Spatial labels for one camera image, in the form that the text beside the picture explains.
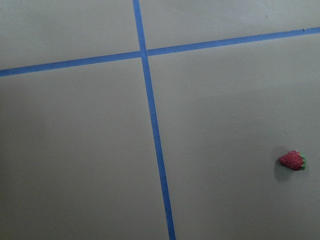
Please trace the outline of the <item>red toy strawberry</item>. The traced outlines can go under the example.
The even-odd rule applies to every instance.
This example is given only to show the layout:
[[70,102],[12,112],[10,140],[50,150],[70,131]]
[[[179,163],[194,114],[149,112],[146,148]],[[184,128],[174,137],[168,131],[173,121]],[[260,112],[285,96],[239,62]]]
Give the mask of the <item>red toy strawberry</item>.
[[278,158],[279,163],[292,171],[304,171],[307,159],[303,153],[292,150]]

